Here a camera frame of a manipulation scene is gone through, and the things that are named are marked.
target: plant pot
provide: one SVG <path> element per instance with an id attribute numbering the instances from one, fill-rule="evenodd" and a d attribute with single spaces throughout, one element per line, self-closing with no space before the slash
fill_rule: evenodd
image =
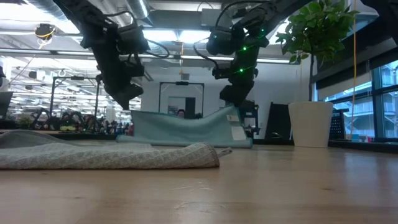
<path id="1" fill-rule="evenodd" d="M 300 102 L 289 105 L 294 145 L 328 147 L 333 103 Z"/>

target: light blue towel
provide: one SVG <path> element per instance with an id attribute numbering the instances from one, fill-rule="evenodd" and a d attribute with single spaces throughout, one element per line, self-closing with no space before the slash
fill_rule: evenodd
<path id="1" fill-rule="evenodd" d="M 131 111 L 131 116 L 134 136 L 118 136 L 118 142 L 158 146 L 189 146 L 207 142 L 214 147 L 252 148 L 252 139 L 244 133 L 238 109 L 233 106 L 202 119 L 183 119 L 145 111 Z"/>

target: person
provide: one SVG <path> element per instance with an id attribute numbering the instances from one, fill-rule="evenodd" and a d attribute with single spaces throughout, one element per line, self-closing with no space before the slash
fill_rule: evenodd
<path id="1" fill-rule="evenodd" d="M 180 118 L 184 118 L 185 117 L 185 110 L 184 109 L 179 109 L 177 112 L 177 116 L 179 116 Z"/>

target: ceiling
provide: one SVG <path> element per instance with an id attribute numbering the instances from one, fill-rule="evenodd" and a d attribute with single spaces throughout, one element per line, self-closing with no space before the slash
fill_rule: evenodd
<path id="1" fill-rule="evenodd" d="M 80 46 L 82 36 L 78 34 L 78 30 L 71 22 L 59 21 L 52 15 L 31 5 L 29 1 L 27 1 L 28 4 L 24 4 L 26 1 L 10 0 L 6 2 L 19 4 L 4 3 L 4 0 L 0 0 L 0 48 L 38 49 L 42 43 L 34 35 L 34 29 L 40 23 L 49 23 L 56 25 L 58 29 L 51 43 L 42 46 L 43 50 L 89 51 Z M 106 14 L 127 9 L 125 0 L 90 0 L 90 2 Z M 171 54 L 196 55 L 193 51 L 193 43 L 209 36 L 209 28 L 213 26 L 220 9 L 231 1 L 212 0 L 209 3 L 201 3 L 198 1 L 148 0 L 147 2 L 150 6 L 150 22 L 139 21 L 140 25 L 144 26 L 145 37 L 161 42 L 170 50 Z M 131 22 L 128 15 L 121 15 L 113 18 L 113 20 L 120 26 L 126 26 Z M 222 19 L 221 22 L 231 23 L 231 19 Z M 271 38 L 273 33 L 271 32 L 267 37 Z M 157 46 L 150 46 L 157 54 L 163 53 Z M 198 44 L 198 49 L 201 53 L 208 54 L 205 50 L 205 44 Z M 0 53 L 0 55 L 2 55 L 2 60 L 7 61 L 7 73 L 11 74 L 11 77 L 9 77 L 12 80 L 11 90 L 15 92 L 11 110 L 16 114 L 30 113 L 40 107 L 48 109 L 53 77 L 77 75 L 94 78 L 99 74 L 96 69 L 97 63 L 93 60 L 93 57 L 82 60 L 81 58 L 71 59 L 70 57 L 42 58 L 39 55 L 23 54 L 10 56 Z M 289 55 L 281 55 L 279 45 L 270 45 L 266 49 L 261 49 L 259 58 L 286 60 Z M 146 66 L 147 75 L 135 79 L 134 81 L 138 84 L 140 82 L 176 82 L 181 80 L 181 71 L 189 74 L 190 82 L 216 82 L 211 76 L 213 64 L 205 60 L 144 59 L 143 62 Z M 40 70 L 37 73 L 41 74 L 40 78 L 29 78 L 30 72 L 38 70 Z M 56 111 L 69 108 L 84 113 L 93 113 L 95 84 L 95 80 L 65 80 L 55 89 L 54 108 Z M 113 105 L 113 102 L 101 87 L 99 108 L 108 105 Z M 121 107 L 118 105 L 115 107 L 118 115 L 121 116 Z M 139 110 L 140 107 L 140 98 L 131 101 L 132 109 Z"/>

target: white wall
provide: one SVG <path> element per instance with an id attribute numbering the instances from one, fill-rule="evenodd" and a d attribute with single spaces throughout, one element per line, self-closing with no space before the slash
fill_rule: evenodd
<path id="1" fill-rule="evenodd" d="M 261 64 L 257 68 L 259 69 L 259 76 L 256 78 L 254 88 L 247 99 L 254 100 L 259 105 L 259 126 L 261 128 L 259 137 L 263 138 L 271 102 L 289 104 L 295 101 L 308 100 L 310 61 L 304 60 L 302 67 L 300 65 Z M 204 116 L 219 110 L 220 91 L 226 84 L 228 82 L 216 80 L 205 83 Z M 158 111 L 159 82 L 144 82 L 142 87 L 144 94 L 142 95 L 141 110 Z M 170 96 L 180 96 L 181 94 L 189 94 L 189 92 L 175 94 Z M 162 104 L 166 105 L 168 99 L 162 100 L 165 101 Z"/>

